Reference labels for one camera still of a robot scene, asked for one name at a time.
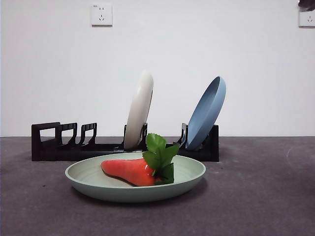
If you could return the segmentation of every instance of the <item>carrot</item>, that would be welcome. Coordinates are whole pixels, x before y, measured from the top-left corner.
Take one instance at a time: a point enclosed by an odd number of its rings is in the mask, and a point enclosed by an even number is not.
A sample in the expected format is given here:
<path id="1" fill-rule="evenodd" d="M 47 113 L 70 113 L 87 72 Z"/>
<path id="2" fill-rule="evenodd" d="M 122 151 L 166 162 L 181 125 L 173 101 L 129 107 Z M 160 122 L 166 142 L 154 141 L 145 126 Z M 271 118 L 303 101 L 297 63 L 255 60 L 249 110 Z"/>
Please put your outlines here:
<path id="1" fill-rule="evenodd" d="M 143 158 L 106 160 L 100 166 L 106 174 L 123 178 L 137 186 L 150 186 L 156 182 L 156 178 L 152 176 L 154 170 L 149 167 Z"/>
<path id="2" fill-rule="evenodd" d="M 102 170 L 109 176 L 120 177 L 137 186 L 169 184 L 174 182 L 173 156 L 179 145 L 166 147 L 166 140 L 157 134 L 146 137 L 148 150 L 143 158 L 135 160 L 106 160 L 101 163 Z"/>

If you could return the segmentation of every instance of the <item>green leaf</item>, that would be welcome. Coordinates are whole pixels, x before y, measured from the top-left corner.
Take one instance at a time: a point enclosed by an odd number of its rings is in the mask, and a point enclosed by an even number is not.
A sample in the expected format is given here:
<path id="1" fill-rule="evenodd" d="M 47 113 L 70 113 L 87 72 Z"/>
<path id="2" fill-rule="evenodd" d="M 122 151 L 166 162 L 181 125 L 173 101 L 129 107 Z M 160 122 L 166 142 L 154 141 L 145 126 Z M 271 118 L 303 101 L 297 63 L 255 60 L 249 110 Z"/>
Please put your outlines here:
<path id="1" fill-rule="evenodd" d="M 155 170 L 161 166 L 161 159 L 159 155 L 146 151 L 142 154 L 142 156 L 151 169 Z"/>
<path id="2" fill-rule="evenodd" d="M 156 153 L 158 148 L 165 149 L 166 140 L 157 134 L 148 134 L 146 138 L 146 144 L 149 151 Z"/>
<path id="3" fill-rule="evenodd" d="M 174 163 L 165 166 L 161 172 L 162 181 L 157 181 L 156 185 L 174 183 Z"/>
<path id="4" fill-rule="evenodd" d="M 162 150 L 162 168 L 171 163 L 173 156 L 177 155 L 178 149 L 179 145 L 174 145 Z"/>

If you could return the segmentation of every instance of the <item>dish rack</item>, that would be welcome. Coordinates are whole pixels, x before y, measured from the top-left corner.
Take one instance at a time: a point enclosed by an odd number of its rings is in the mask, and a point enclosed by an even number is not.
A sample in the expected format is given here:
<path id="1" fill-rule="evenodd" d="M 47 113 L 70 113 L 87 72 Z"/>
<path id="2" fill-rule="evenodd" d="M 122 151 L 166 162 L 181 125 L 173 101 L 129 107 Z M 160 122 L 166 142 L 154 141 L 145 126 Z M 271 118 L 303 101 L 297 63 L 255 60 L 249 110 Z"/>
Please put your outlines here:
<path id="1" fill-rule="evenodd" d="M 45 129 L 55 129 L 55 137 L 42 141 L 40 131 Z M 76 143 L 77 123 L 60 124 L 60 122 L 33 124 L 31 126 L 31 160 L 32 161 L 81 161 L 95 156 L 147 151 L 146 136 L 148 124 L 144 124 L 141 130 L 140 143 L 131 150 L 124 149 L 126 125 L 124 128 L 124 139 L 117 144 L 96 144 L 97 123 L 84 124 L 81 126 L 81 137 Z M 67 143 L 63 143 L 62 132 L 73 130 L 73 135 Z M 93 136 L 85 143 L 86 131 L 93 130 Z M 182 124 L 182 134 L 177 142 L 167 143 L 166 146 L 179 145 L 178 155 L 190 157 L 198 161 L 219 161 L 219 126 L 214 125 L 206 139 L 199 148 L 186 150 L 188 136 L 188 125 Z"/>

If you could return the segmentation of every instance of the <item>light green plate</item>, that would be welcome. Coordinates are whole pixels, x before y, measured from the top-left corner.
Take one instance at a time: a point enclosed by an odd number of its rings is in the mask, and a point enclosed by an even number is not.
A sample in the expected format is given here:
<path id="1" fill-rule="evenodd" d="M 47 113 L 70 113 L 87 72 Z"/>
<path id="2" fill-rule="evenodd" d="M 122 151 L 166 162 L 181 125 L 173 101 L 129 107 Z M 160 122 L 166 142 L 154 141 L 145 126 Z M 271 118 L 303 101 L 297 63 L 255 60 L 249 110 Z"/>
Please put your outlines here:
<path id="1" fill-rule="evenodd" d="M 79 161 L 65 170 L 72 186 L 92 198 L 111 202 L 150 202 L 178 196 L 191 190 L 202 178 L 206 167 L 194 159 L 176 155 L 174 183 L 134 187 L 128 183 L 105 175 L 100 167 L 104 160 L 138 159 L 141 152 L 111 154 Z"/>

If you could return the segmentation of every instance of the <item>wall socket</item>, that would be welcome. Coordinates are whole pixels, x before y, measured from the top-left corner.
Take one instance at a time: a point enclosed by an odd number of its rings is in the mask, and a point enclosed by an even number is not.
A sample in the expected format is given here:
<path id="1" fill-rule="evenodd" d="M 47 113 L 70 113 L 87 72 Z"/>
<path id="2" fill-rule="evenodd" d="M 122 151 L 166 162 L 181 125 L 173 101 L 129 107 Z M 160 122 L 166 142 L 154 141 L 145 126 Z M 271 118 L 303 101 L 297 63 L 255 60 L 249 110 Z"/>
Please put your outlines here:
<path id="1" fill-rule="evenodd" d="M 110 3 L 92 4 L 91 24 L 92 26 L 112 26 L 113 5 Z"/>
<path id="2" fill-rule="evenodd" d="M 315 27 L 315 10 L 299 12 L 299 27 Z"/>

